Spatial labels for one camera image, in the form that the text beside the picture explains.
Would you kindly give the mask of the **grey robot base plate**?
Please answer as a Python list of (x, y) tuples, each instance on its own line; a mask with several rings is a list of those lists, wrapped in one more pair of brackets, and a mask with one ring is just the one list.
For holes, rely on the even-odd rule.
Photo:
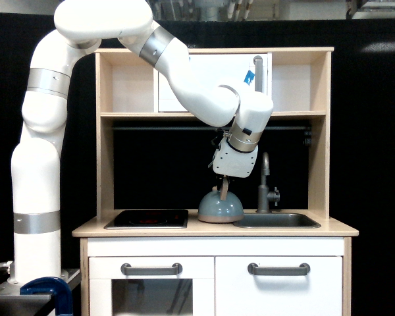
[[(69, 285), (70, 289), (76, 288), (82, 275), (79, 269), (67, 269), (62, 272), (62, 279)], [(51, 300), (51, 294), (20, 294), (21, 285), (19, 283), (5, 281), (0, 284), (0, 302), (41, 302), (46, 303)]]

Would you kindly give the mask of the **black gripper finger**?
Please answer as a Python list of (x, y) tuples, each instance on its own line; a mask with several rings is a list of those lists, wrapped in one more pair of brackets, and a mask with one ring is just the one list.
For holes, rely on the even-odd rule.
[(223, 182), (221, 184), (221, 195), (228, 194), (228, 177), (227, 175), (223, 176)]

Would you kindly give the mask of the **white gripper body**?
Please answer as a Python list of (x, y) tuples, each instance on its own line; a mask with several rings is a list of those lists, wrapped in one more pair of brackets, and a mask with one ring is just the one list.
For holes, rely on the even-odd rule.
[(215, 173), (236, 178), (248, 177), (257, 159), (258, 146), (249, 152), (241, 153), (231, 147), (223, 138), (213, 157), (212, 169)]

